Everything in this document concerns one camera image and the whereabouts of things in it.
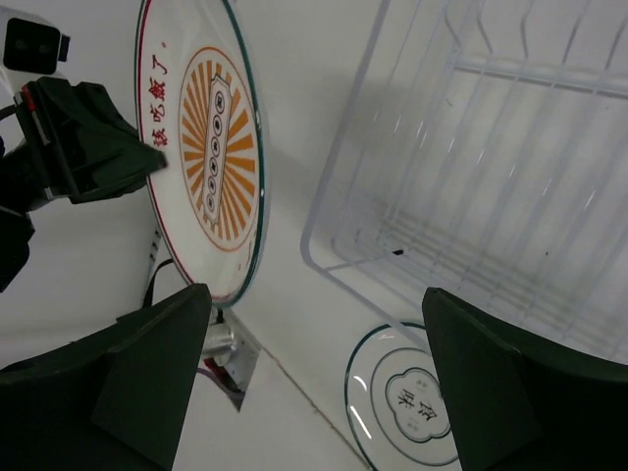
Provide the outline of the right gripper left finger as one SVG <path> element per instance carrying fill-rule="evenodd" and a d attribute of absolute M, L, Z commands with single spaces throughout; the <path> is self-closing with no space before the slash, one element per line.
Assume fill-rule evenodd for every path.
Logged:
<path fill-rule="evenodd" d="M 191 285 L 2 368 L 2 469 L 172 469 L 211 308 Z"/>

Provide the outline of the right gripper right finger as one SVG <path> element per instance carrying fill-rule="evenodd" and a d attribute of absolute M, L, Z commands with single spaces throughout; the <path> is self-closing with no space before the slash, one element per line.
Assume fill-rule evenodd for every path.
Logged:
<path fill-rule="evenodd" d="M 491 316 L 442 288 L 422 301 L 465 470 L 624 470 L 627 367 Z"/>

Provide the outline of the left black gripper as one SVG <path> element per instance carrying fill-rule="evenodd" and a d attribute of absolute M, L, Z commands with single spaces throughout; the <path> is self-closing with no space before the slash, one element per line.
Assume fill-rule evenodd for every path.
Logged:
<path fill-rule="evenodd" d="M 164 153 L 139 139 L 98 83 L 29 81 L 1 108 L 1 121 L 10 117 L 24 140 L 6 151 L 1 139 L 1 205 L 18 213 L 60 198 L 73 204 L 118 198 L 165 168 Z M 47 155 L 52 142 L 62 154 Z"/>

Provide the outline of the orange sunburst plate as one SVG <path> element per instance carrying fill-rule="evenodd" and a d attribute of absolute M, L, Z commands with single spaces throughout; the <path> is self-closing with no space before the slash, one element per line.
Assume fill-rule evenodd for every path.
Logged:
<path fill-rule="evenodd" d="M 134 59 L 139 137 L 166 159 L 148 180 L 161 236 L 185 281 L 233 306 L 270 213 L 266 114 L 235 4 L 143 2 Z"/>

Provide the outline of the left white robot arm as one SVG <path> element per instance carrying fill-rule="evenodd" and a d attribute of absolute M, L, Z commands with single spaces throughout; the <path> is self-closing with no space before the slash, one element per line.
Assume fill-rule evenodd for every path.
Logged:
<path fill-rule="evenodd" d="M 1 286 L 29 258 L 31 212 L 60 199 L 118 198 L 166 168 L 165 154 L 142 142 L 106 88 L 43 77 L 25 84 L 2 118 L 16 117 L 23 141 L 1 151 Z"/>

